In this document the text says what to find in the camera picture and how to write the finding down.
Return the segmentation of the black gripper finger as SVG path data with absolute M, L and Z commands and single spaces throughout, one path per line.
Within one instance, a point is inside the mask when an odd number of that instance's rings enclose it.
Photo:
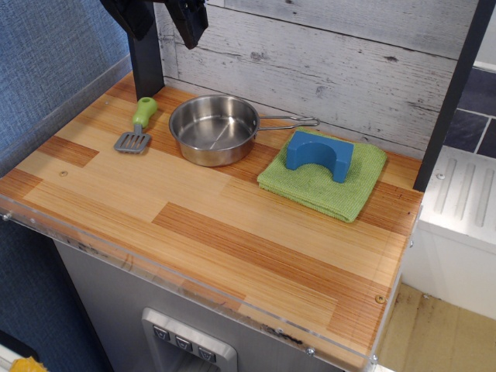
M 152 26 L 152 15 L 145 3 L 136 0 L 101 0 L 107 13 L 133 39 L 142 40 Z
M 189 50 L 194 49 L 208 28 L 206 1 L 165 0 L 164 4 L 184 45 Z

